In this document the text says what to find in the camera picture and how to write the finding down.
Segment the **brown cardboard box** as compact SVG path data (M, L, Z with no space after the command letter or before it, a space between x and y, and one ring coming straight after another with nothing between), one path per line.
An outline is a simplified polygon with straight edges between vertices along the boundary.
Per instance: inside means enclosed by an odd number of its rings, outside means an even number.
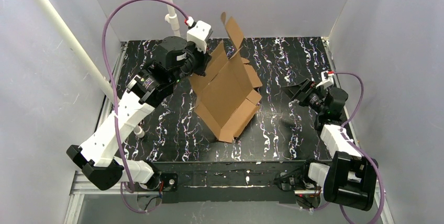
M223 42L211 52L205 76L189 78L197 99L194 111L218 141L232 143L259 110L262 82L249 60L241 56L243 32L233 17L220 16L234 46L228 56Z

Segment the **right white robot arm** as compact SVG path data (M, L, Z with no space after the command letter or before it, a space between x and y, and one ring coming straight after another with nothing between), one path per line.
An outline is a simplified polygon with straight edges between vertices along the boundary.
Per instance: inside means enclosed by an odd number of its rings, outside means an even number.
M309 162L304 178L323 191L327 202L368 211L372 208L377 175L368 159L353 146L353 140L342 127L342 110L348 99L346 91L332 87L323 93L317 85L305 79L285 86L282 91L291 101L316 112L315 129L327 147L330 164Z

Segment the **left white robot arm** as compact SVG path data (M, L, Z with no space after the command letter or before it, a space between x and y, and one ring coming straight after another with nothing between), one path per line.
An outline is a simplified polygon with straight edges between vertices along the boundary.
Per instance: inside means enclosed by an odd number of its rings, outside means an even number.
M162 172L151 162L125 158L123 141L172 95L177 83L191 75L206 75L212 59L207 44L207 38L164 38L104 122L86 141L67 149L69 158L99 190L118 183L128 187L139 183L153 189L160 184Z

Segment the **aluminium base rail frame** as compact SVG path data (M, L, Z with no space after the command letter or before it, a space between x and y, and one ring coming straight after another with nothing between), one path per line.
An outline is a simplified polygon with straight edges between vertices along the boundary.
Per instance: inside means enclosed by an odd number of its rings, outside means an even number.
M315 130L314 110L290 102L282 87L305 78L320 81L330 65L320 37L247 38L241 54L257 71L260 108L232 143L218 141L195 113L196 95L181 81L172 95L123 143L129 160L151 161L178 176L166 203L186 201L291 201L273 184L282 172L299 174L305 161L332 155Z

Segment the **white pvc pipe frame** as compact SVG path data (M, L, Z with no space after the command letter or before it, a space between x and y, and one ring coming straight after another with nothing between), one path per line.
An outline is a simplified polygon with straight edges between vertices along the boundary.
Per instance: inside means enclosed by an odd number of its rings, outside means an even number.
M36 0L51 22L60 31L67 44L74 46L75 53L105 94L111 87L105 84L107 77L102 58L101 37L105 20L119 4L127 0ZM162 5L132 5L124 8L110 23L106 42L108 59L115 63L120 43L142 39L161 39L179 35L163 18L167 7Z

